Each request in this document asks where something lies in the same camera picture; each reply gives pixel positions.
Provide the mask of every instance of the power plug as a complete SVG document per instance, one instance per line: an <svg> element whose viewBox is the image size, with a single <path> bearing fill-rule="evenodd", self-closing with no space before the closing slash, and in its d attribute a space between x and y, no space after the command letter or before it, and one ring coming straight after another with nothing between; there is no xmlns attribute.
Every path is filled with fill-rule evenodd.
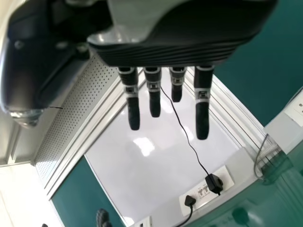
<svg viewBox="0 0 303 227"><path fill-rule="evenodd" d="M196 203L196 199L191 197L190 195L187 195L185 198L184 205L188 207L192 207Z"/></svg>
<svg viewBox="0 0 303 227"><path fill-rule="evenodd" d="M220 192L223 191L223 181L214 174L208 175L205 180L209 190L220 195Z"/></svg>

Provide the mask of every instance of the white wall panel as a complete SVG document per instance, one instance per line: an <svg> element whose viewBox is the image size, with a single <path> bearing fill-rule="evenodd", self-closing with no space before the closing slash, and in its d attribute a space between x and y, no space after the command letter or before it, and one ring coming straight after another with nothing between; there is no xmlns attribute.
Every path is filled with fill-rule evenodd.
<svg viewBox="0 0 303 227"><path fill-rule="evenodd" d="M162 86L170 96L167 69L162 69ZM117 209L122 216L135 222L205 177L169 100L162 94L161 115L152 118L145 86L139 92L139 99L140 130L130 129L125 107L86 153L87 160ZM208 139L196 139L195 101L185 89L181 102L175 107L209 172L221 167L238 150L212 118Z"/></svg>

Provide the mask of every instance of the power cord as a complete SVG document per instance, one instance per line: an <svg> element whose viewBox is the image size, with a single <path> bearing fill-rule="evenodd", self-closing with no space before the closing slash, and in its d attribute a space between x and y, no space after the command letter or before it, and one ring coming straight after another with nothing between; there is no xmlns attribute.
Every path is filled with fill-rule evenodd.
<svg viewBox="0 0 303 227"><path fill-rule="evenodd" d="M165 93L165 91L163 90L162 86L161 86L161 91L164 93L164 95L166 96L166 98L169 99L170 104L171 104L171 107L172 107L172 109L174 110L175 115L176 115L176 117L177 117L177 120L178 120L178 122L179 122L179 125L181 126L181 128L183 129L183 131L184 131L184 133L185 133L187 142L188 142L189 146L192 148L192 150L194 151L194 153L196 154L196 157L197 157L197 160L198 160L199 165L204 169L204 171L206 172L207 176L209 176L208 171L207 171L207 170L205 169L205 167L201 164L200 159L199 159L199 156L198 156L198 154L197 154L195 148L194 148L193 145L191 145L190 142L189 142L188 134L187 134L186 130L184 129L184 127L183 127L183 125L182 125L182 123L181 123L181 121L180 121L179 115L178 115L178 113L177 113L177 111L176 111L176 109L175 109L175 106L174 106L174 104L173 104L171 98Z"/></svg>
<svg viewBox="0 0 303 227"><path fill-rule="evenodd" d="M191 197L190 195L186 196L184 205L190 207L190 214L186 220L184 220L182 223L178 224L175 227L181 227L182 225L184 225L185 223L187 223L190 220L191 216L193 215L193 205L195 203L196 203L195 198Z"/></svg>
<svg viewBox="0 0 303 227"><path fill-rule="evenodd" d="M166 98L170 101L170 104L171 104L171 106L172 106L172 108L173 108L173 110L174 110L174 112L175 112L175 115L176 115L176 117L177 117L177 120L178 120L178 122L179 122L179 125L181 126L181 128L183 129L183 131L184 131L184 133L185 133L185 135L186 135L187 142L188 142L189 146L192 148L192 150L194 151L194 153L196 154L196 157L197 157L197 160L198 160L199 165L204 169L204 171L205 171L206 174L207 174L207 176L206 176L206 178L205 178L205 181L206 181L206 184L207 184L207 186L208 186L208 189L209 189L210 191L212 191L213 193L216 193L216 194L218 194L218 195L221 195L220 192L223 191L223 181L222 181L219 177L217 177L216 175L214 175L214 174L209 174L208 171L206 170L206 168L201 164L200 159L199 159L199 156L198 156L198 154L197 154L197 151L194 149L194 147L193 147L193 146L190 144L190 142L189 142L188 134L187 134L186 130L184 129L184 127L183 127L183 125L182 125L182 123L181 123L181 121L180 121L180 118L179 118L179 116L178 116L178 113L177 113L177 111L176 111L176 109L175 109L175 106L174 106L174 104L173 104L171 98L166 94L166 92L163 90L162 87L161 87L161 90L162 90L162 92L164 93L164 95L166 96Z"/></svg>

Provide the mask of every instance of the power strip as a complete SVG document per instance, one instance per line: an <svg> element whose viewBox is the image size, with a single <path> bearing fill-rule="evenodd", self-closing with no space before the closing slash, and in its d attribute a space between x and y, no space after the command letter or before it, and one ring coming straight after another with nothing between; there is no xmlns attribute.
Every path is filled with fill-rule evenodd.
<svg viewBox="0 0 303 227"><path fill-rule="evenodd" d="M220 169L215 171L214 175L218 176L223 181L223 191L221 194L234 186L234 182L226 166L222 166ZM196 199L196 203L193 206L193 211L199 209L211 200L218 197L217 194L208 189L206 181L203 180L201 183L179 197L179 203L184 217L190 214L190 208L184 205L185 197L187 195L190 195Z"/></svg>

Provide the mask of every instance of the black cable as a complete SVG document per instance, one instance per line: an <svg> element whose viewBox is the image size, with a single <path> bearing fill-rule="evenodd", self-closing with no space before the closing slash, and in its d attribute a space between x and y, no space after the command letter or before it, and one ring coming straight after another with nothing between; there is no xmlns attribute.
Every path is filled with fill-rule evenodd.
<svg viewBox="0 0 303 227"><path fill-rule="evenodd" d="M180 227L180 226L184 225L185 223L187 223L190 220L192 214L193 214L193 206L191 205L190 206L190 214L189 214L188 218L185 221L183 221L182 223L180 223L179 225L175 226L175 227Z"/></svg>
<svg viewBox="0 0 303 227"><path fill-rule="evenodd" d="M57 106L49 106L48 108L55 108L55 109L62 109L63 110L62 107L57 107Z"/></svg>
<svg viewBox="0 0 303 227"><path fill-rule="evenodd" d="M194 147L193 147L193 146L190 144L190 142L189 142L189 138L188 138L187 132L186 132L186 130L184 129L184 127L183 127L183 125L182 125L182 123L181 123L181 121L180 121L180 118L179 118L179 116L178 116L178 113L177 113L177 111L176 111L176 109L175 109L175 106L174 106L174 104L173 104L171 98L165 93L165 91L163 90L162 86L161 86L161 90L162 90L162 92L164 93L164 95L166 96L166 98L168 98L168 99L170 100L170 104L171 104L171 106L172 106L172 108L173 108L173 110L174 110L174 112L175 112L175 115L176 115L176 117L177 117L177 120L178 120L178 122L179 122L179 125L181 126L181 128L183 129L183 131L184 131L184 133L185 133L185 135L186 135L187 142L188 142L189 146L190 146L190 147L192 148L192 150L195 152L196 157L197 157L197 160L198 160L198 163L199 163L200 166L204 169L204 171L206 172L206 174L209 175L208 171L207 171L207 170L204 168L204 166L201 164L200 159L199 159L199 156L198 156L196 150L194 149Z"/></svg>

